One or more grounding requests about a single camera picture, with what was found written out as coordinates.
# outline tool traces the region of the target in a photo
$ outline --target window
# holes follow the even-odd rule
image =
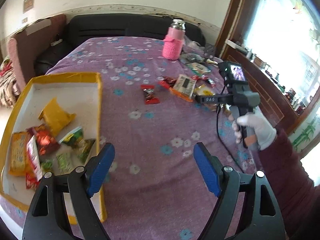
[[[245,45],[309,104],[320,82],[320,32],[302,0],[260,0]]]

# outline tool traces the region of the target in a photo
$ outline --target black leather sofa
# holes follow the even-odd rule
[[[159,17],[141,14],[88,14],[78,15],[71,19],[58,39],[63,42],[49,47],[40,54],[34,63],[37,76],[44,75],[50,68],[86,40],[94,37],[135,36],[163,40],[168,27],[172,23],[170,17]],[[202,46],[205,38],[201,29],[186,23],[186,35]]]

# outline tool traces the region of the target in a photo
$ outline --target thermos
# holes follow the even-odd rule
[[[185,22],[180,19],[174,19],[168,29],[166,37],[164,38],[164,46],[162,50],[163,57],[170,60],[177,60],[179,58],[185,32]]]

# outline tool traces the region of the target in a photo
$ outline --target hand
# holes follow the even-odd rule
[[[277,135],[276,129],[272,127],[259,108],[257,108],[254,114],[246,114],[239,117],[236,122],[233,122],[232,128],[235,131],[236,143],[240,143],[242,139],[242,134],[238,125],[249,126],[254,129],[260,150],[268,148]]]

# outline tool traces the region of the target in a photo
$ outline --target yellow tape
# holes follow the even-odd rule
[[[6,200],[8,200],[11,204],[19,208],[24,212],[28,212],[29,206],[12,198],[10,195],[5,194],[3,192],[3,173],[4,173],[4,165],[6,160],[6,155],[8,152],[9,142],[11,138],[11,134],[13,131],[13,127],[15,125],[17,116],[19,111],[22,107],[24,100],[26,99],[31,87],[33,84],[50,84],[50,83],[97,83],[98,84],[98,93],[99,93],[99,105],[98,105],[98,127],[97,127],[97,143],[96,143],[96,151],[97,154],[100,152],[100,115],[101,115],[101,104],[102,104],[102,81],[100,73],[94,72],[75,72],[75,73],[62,73],[62,74],[52,74],[52,75],[45,75],[32,78],[22,93],[19,96],[19,99],[14,106],[7,125],[4,130],[4,134],[2,137],[2,141],[0,144],[0,170],[1,170],[1,177],[0,177],[0,195],[3,196]],[[104,202],[104,195],[103,195],[103,188],[100,189],[100,208],[101,208],[101,215],[102,218],[100,219],[101,222],[104,222],[107,219],[107,211]],[[73,216],[68,216],[70,224],[76,224],[76,218]]]

